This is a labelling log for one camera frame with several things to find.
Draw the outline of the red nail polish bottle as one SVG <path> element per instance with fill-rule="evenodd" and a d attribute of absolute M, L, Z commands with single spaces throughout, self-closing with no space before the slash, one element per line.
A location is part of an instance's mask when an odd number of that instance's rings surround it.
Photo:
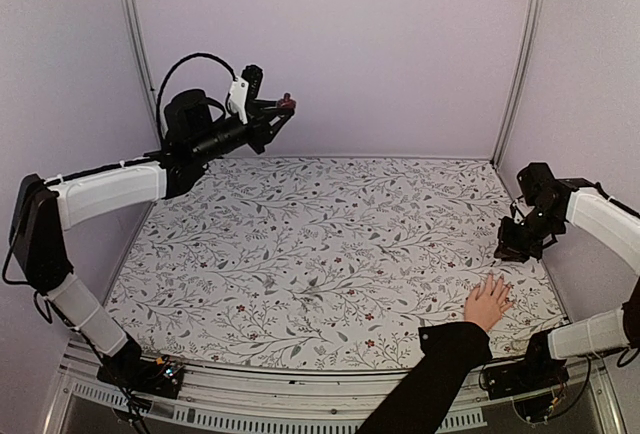
<path fill-rule="evenodd" d="M 284 93 L 283 97 L 276 102 L 276 107 L 279 109 L 294 110 L 296 108 L 296 101 L 290 93 Z"/>

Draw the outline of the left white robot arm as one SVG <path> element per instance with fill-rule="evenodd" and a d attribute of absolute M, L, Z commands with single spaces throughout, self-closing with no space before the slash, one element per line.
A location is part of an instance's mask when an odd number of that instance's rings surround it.
<path fill-rule="evenodd" d="M 6 256 L 17 261 L 24 277 L 5 282 L 32 288 L 86 337 L 107 370 L 126 387 L 141 387 L 149 377 L 141 348 L 75 275 L 65 232 L 112 211 L 182 196 L 210 161 L 244 145 L 263 153 L 295 108 L 290 94 L 261 100 L 245 86 L 232 88 L 225 103 L 201 89 L 183 91 L 164 109 L 167 132 L 160 150 L 49 180 L 24 177 Z"/>

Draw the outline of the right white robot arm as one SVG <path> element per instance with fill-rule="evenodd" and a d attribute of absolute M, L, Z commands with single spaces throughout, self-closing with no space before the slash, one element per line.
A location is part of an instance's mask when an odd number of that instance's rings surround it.
<path fill-rule="evenodd" d="M 639 213 L 584 178 L 557 178 L 548 164 L 532 162 L 517 174 L 522 213 L 513 203 L 499 225 L 494 257 L 524 263 L 540 260 L 569 226 L 613 252 L 639 273 Z M 639 287 L 616 309 L 533 335 L 517 381 L 537 390 L 552 378 L 556 363 L 572 357 L 639 348 Z"/>

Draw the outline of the black sleeved forearm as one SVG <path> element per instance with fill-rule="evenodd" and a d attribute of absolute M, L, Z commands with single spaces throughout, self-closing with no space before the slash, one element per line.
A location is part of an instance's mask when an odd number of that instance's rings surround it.
<path fill-rule="evenodd" d="M 360 433 L 434 433 L 469 372 L 492 359 L 488 334 L 471 322 L 419 329 L 423 358 L 358 428 Z"/>

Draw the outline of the person's bare hand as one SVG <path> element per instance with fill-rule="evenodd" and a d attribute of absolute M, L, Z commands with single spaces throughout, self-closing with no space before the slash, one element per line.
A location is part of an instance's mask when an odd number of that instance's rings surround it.
<path fill-rule="evenodd" d="M 465 304 L 463 319 L 489 332 L 502 319 L 513 303 L 509 300 L 511 285 L 503 276 L 490 272 L 485 281 L 473 288 Z"/>

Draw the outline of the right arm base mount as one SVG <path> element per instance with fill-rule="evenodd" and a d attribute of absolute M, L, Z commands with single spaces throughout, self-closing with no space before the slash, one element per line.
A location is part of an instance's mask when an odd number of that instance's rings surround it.
<path fill-rule="evenodd" d="M 479 374 L 479 387 L 490 400 L 517 396 L 560 385 L 569 380 L 565 360 L 551 357 L 550 330 L 534 334 L 520 361 L 484 367 Z"/>

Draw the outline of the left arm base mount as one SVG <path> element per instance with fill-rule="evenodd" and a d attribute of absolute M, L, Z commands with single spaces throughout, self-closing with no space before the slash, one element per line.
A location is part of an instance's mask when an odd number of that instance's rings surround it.
<path fill-rule="evenodd" d="M 140 345 L 128 338 L 113 356 L 99 352 L 97 378 L 127 391 L 177 399 L 184 380 L 184 364 L 169 355 L 142 357 Z"/>

